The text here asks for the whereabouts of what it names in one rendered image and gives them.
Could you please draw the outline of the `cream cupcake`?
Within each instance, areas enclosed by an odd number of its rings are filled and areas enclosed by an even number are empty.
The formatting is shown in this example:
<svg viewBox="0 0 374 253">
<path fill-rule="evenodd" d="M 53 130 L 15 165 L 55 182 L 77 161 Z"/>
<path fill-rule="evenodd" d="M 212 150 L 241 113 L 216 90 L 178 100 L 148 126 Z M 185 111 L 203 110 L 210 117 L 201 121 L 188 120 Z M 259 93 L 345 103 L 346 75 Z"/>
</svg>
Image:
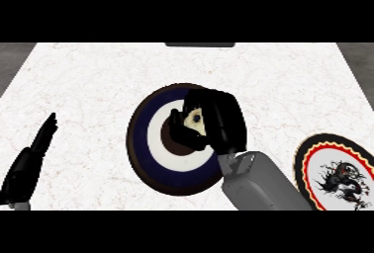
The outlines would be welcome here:
<svg viewBox="0 0 374 253">
<path fill-rule="evenodd" d="M 200 135 L 206 135 L 201 108 L 194 109 L 185 118 L 185 126 L 195 130 Z"/>
</svg>

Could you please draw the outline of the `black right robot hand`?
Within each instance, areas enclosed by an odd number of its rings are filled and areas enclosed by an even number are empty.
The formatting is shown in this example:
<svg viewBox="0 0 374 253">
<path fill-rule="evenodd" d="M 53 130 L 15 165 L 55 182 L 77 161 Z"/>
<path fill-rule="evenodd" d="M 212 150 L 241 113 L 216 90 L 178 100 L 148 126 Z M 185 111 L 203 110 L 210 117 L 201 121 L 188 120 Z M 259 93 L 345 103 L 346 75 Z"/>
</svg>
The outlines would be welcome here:
<svg viewBox="0 0 374 253">
<path fill-rule="evenodd" d="M 206 135 L 185 126 L 188 113 L 201 108 Z M 218 90 L 191 89 L 184 110 L 172 109 L 172 140 L 195 151 L 212 147 L 218 155 L 247 150 L 247 126 L 235 97 Z"/>
</svg>

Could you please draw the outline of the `white plate with dragon print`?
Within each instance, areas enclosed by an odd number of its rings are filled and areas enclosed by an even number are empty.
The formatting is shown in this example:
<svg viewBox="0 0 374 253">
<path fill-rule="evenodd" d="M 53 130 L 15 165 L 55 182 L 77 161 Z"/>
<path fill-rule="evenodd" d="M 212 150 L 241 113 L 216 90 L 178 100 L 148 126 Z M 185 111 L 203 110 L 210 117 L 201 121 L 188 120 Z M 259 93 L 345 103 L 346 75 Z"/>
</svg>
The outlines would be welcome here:
<svg viewBox="0 0 374 253">
<path fill-rule="evenodd" d="M 318 133 L 294 156 L 297 188 L 317 211 L 374 211 L 374 156 L 346 137 Z"/>
</svg>

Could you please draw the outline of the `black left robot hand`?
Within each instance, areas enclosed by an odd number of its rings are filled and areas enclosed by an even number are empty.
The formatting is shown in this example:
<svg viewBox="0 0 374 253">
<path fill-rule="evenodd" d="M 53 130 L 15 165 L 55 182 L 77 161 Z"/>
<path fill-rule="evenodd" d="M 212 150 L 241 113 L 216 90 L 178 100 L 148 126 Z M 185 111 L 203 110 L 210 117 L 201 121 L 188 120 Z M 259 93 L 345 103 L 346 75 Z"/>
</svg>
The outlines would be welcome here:
<svg viewBox="0 0 374 253">
<path fill-rule="evenodd" d="M 56 114 L 51 114 L 40 127 L 33 144 L 21 150 L 8 171 L 0 188 L 0 206 L 30 201 L 58 128 Z"/>
</svg>

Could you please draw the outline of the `blue and white ringed plate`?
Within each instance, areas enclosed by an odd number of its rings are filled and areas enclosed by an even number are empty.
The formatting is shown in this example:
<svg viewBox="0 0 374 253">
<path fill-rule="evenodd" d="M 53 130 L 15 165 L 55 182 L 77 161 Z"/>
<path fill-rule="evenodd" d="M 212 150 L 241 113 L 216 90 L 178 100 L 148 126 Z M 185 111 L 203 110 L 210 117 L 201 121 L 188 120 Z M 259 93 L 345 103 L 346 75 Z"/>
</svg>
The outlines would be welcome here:
<svg viewBox="0 0 374 253">
<path fill-rule="evenodd" d="M 184 100 L 200 85 L 181 83 L 158 89 L 133 113 L 126 147 L 133 170 L 145 184 L 172 196 L 189 196 L 221 180 L 218 156 L 210 147 L 194 151 L 170 137 L 172 109 L 184 110 Z"/>
</svg>

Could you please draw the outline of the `dark grey flat object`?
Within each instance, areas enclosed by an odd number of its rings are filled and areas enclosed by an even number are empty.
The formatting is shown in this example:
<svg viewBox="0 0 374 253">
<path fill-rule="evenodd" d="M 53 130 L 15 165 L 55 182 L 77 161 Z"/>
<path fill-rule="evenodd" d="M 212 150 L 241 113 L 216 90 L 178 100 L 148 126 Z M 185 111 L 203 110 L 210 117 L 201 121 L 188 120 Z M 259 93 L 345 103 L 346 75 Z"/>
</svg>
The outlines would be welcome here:
<svg viewBox="0 0 374 253">
<path fill-rule="evenodd" d="M 235 42 L 166 42 L 167 47 L 235 47 Z"/>
</svg>

